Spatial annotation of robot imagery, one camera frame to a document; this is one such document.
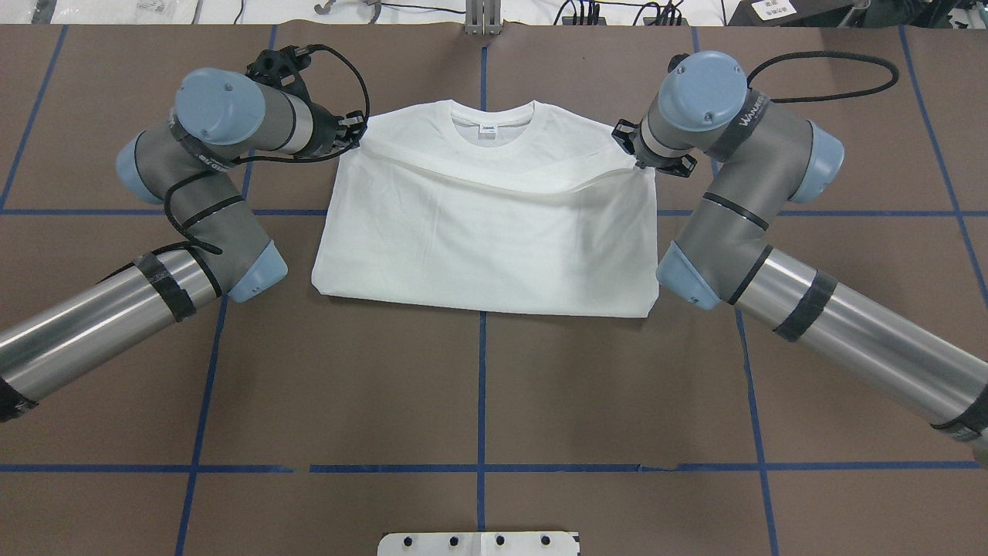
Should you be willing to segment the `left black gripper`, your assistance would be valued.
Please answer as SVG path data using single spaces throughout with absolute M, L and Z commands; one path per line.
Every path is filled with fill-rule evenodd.
M 363 110 L 353 110 L 345 117 L 338 117 L 331 152 L 346 152 L 359 147 L 366 131 L 367 114 Z

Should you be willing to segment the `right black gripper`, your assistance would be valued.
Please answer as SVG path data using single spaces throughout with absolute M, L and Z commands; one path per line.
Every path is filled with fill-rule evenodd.
M 625 154 L 635 158 L 638 168 L 652 168 L 660 174 L 689 178 L 696 168 L 691 149 L 668 147 L 657 139 L 645 119 L 639 124 L 620 119 L 611 132 Z

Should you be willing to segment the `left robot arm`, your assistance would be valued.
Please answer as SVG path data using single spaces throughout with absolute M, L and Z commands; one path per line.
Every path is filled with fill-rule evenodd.
M 213 300 L 242 303 L 283 280 L 286 261 L 229 172 L 330 161 L 359 144 L 370 108 L 333 115 L 288 63 L 191 71 L 166 121 L 117 155 L 120 182 L 161 205 L 182 239 L 3 332 L 3 422 Z

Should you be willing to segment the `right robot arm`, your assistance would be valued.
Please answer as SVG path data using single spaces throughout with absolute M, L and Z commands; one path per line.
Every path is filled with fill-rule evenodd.
M 889 395 L 986 465 L 986 362 L 850 288 L 770 239 L 788 204 L 821 196 L 844 145 L 790 99 L 754 86 L 733 56 L 682 53 L 645 115 L 613 138 L 639 168 L 688 178 L 719 165 L 661 256 L 659 284 L 696 307 L 726 303 Z

